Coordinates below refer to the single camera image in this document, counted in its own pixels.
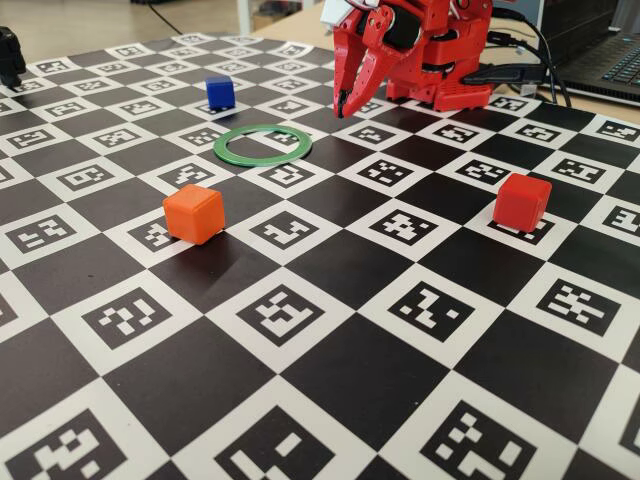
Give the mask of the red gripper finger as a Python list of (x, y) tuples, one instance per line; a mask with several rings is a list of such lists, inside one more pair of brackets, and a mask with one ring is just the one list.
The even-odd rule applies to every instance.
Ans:
[[(353, 11), (347, 19), (360, 19), (362, 12)], [(346, 113), (357, 112), (375, 93), (376, 88), (391, 69), (394, 53), (384, 46), (383, 36), (391, 20), (391, 10), (380, 7), (371, 12), (365, 24), (364, 44), (368, 47), (358, 68), (353, 91), (350, 94)]]
[(363, 43), (357, 33), (358, 19), (345, 19), (334, 28), (334, 113), (344, 118), (358, 68), (363, 58)]

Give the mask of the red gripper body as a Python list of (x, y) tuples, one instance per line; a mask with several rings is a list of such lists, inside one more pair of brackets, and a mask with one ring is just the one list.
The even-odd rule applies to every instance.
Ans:
[(365, 24), (371, 12), (388, 7), (391, 10), (391, 20), (383, 43), (399, 51), (407, 50), (415, 45), (422, 33), (423, 21), (432, 9), (432, 1), (350, 1), (349, 5), (362, 12), (356, 23), (356, 35), (361, 38), (362, 53), (366, 54), (368, 47), (364, 44)]

